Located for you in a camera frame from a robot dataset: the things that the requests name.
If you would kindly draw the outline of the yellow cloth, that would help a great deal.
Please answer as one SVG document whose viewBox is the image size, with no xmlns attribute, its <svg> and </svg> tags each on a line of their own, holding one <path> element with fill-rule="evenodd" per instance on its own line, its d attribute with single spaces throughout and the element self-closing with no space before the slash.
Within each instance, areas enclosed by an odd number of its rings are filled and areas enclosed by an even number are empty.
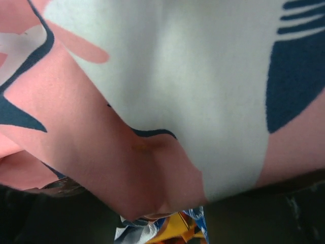
<svg viewBox="0 0 325 244">
<path fill-rule="evenodd" d="M 166 218 L 158 234 L 146 243 L 191 244 L 207 243 L 194 219 L 183 212 Z"/>
</svg>

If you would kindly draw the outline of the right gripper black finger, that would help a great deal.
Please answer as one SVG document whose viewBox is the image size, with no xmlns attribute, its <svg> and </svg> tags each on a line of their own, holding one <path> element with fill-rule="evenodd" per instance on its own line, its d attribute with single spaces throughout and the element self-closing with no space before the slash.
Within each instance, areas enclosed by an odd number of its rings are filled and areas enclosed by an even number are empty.
<svg viewBox="0 0 325 244">
<path fill-rule="evenodd" d="M 210 243 L 324 243 L 324 170 L 211 203 Z"/>
</svg>

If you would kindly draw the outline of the pink patterned cloth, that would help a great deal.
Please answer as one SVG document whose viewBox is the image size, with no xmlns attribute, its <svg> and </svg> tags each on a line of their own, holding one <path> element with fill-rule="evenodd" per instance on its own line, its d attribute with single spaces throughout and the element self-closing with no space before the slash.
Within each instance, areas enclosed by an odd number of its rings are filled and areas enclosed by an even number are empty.
<svg viewBox="0 0 325 244">
<path fill-rule="evenodd" d="M 324 169 L 324 1 L 1 1 L 1 183 L 128 220 Z"/>
</svg>

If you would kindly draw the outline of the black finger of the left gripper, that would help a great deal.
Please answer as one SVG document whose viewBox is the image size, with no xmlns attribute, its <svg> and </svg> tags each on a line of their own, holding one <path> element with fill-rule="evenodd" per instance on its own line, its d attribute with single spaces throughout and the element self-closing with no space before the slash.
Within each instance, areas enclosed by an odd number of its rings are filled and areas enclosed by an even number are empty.
<svg viewBox="0 0 325 244">
<path fill-rule="evenodd" d="M 120 216 L 70 179 L 20 191 L 1 185 L 1 243 L 113 243 Z"/>
</svg>

